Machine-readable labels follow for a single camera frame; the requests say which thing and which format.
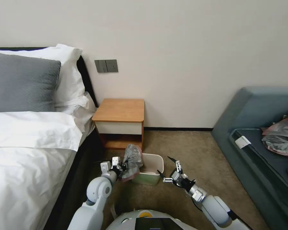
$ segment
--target white pillow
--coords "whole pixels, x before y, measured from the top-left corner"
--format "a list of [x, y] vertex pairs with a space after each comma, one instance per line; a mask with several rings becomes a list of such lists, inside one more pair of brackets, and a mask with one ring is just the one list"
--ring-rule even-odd
[[42, 50], [0, 50], [0, 53], [60, 61], [61, 70], [54, 93], [54, 106], [87, 105], [88, 99], [84, 96], [84, 84], [77, 68], [77, 60], [82, 53], [81, 49], [57, 44], [56, 47], [48, 47]]

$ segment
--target light switch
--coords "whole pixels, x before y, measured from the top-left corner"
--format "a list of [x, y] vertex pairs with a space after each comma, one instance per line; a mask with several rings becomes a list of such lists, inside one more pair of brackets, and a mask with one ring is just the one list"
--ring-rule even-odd
[[106, 60], [106, 65], [107, 65], [108, 72], [118, 72], [116, 59]]
[[96, 65], [97, 72], [99, 73], [108, 72], [105, 60], [95, 60], [95, 65]]
[[97, 72], [99, 73], [118, 72], [116, 59], [95, 60], [95, 65], [96, 65]]

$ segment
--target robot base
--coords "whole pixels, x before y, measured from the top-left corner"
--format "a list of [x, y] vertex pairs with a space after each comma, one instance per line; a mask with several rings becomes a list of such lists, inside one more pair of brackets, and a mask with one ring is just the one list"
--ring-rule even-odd
[[174, 221], [179, 227], [185, 230], [196, 230], [178, 219], [173, 218], [172, 216], [158, 212], [154, 210], [136, 210], [132, 212], [126, 212], [117, 217], [106, 230], [133, 230], [135, 229], [136, 219], [140, 217], [146, 218], [170, 218]]

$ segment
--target gray pillow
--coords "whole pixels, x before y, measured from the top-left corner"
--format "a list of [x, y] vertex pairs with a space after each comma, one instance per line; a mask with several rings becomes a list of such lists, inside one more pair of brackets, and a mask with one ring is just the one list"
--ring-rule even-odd
[[53, 112], [60, 61], [0, 54], [0, 112]]

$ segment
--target nightstand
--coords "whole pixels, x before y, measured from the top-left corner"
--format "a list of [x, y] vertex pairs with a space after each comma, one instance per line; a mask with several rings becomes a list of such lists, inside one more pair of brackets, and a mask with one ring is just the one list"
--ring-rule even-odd
[[143, 99], [104, 99], [92, 120], [105, 148], [125, 149], [135, 144], [142, 149]]

